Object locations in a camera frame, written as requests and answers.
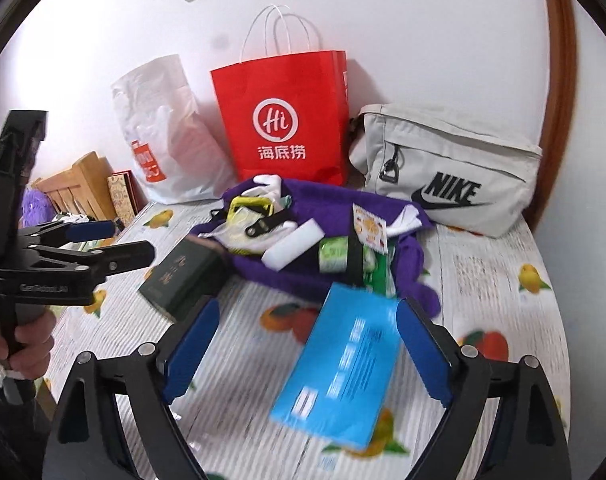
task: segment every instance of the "black zipper pull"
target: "black zipper pull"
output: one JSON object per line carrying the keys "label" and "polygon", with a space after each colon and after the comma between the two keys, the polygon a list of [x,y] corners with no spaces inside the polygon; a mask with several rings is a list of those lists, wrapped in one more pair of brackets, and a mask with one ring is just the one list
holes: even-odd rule
{"label": "black zipper pull", "polygon": [[388,184],[398,184],[398,154],[401,148],[398,144],[394,145],[394,155],[390,158],[385,164],[383,164],[383,169],[379,174],[379,178],[383,182],[387,182]]}

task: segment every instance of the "blue gripper pad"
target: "blue gripper pad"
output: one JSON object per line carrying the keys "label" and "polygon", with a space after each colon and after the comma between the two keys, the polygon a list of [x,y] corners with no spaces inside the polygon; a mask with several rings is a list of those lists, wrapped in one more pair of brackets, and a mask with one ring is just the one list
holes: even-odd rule
{"label": "blue gripper pad", "polygon": [[114,222],[101,220],[70,224],[65,234],[68,241],[72,243],[103,240],[114,236]]}
{"label": "blue gripper pad", "polygon": [[185,395],[196,369],[219,327],[219,302],[209,300],[196,318],[190,330],[177,345],[165,366],[163,398],[172,404],[176,397]]}
{"label": "blue gripper pad", "polygon": [[397,307],[397,328],[430,397],[447,408],[452,401],[449,364],[430,332],[405,301]]}

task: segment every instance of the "wooden headboard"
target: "wooden headboard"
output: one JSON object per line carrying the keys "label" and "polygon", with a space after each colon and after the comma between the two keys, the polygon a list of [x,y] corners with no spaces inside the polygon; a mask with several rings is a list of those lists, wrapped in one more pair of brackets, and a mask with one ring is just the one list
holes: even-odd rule
{"label": "wooden headboard", "polygon": [[35,180],[32,187],[45,193],[58,212],[114,220],[116,212],[106,181],[111,173],[106,158],[91,152],[72,164],[69,170]]}

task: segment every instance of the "dark green box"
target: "dark green box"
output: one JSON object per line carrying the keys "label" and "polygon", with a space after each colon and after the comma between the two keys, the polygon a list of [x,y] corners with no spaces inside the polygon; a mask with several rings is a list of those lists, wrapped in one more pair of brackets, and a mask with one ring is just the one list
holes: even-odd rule
{"label": "dark green box", "polygon": [[158,264],[139,292],[161,314],[182,321],[200,297],[216,296],[231,270],[218,243],[188,235]]}

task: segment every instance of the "striped tablecloth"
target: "striped tablecloth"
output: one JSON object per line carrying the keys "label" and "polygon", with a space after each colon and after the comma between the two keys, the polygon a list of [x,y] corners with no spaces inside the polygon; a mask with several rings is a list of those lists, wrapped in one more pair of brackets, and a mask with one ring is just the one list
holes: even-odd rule
{"label": "striped tablecloth", "polygon": [[[121,236],[120,242],[149,240],[158,264],[190,228],[208,221],[216,202],[163,206],[152,204]],[[172,211],[165,226],[153,221]],[[549,284],[547,272],[528,227],[520,222],[494,240],[445,226],[421,234],[426,270],[422,277],[441,297],[443,312],[435,320],[458,340],[499,332],[508,343],[510,360],[536,355],[569,421],[570,377],[567,345],[554,293],[550,288],[519,282],[522,266]],[[145,341],[157,341],[168,322],[137,292],[146,270],[113,276],[101,285],[106,300],[99,312],[68,308],[55,331],[47,378],[54,397],[75,356],[91,350],[99,358],[131,353]],[[227,480],[403,479],[435,430],[443,409],[430,399],[404,348],[401,349],[382,417],[385,442],[373,442],[366,454],[354,456],[331,442],[308,436],[269,420],[269,412],[294,366],[302,346],[290,332],[268,332],[261,314],[276,304],[305,303],[283,292],[238,277],[221,295],[221,325],[197,374],[193,388],[171,406],[177,424],[201,466]],[[126,397],[119,397],[123,427],[139,474],[155,479],[142,448]],[[474,477],[497,402],[485,414],[459,478]]]}

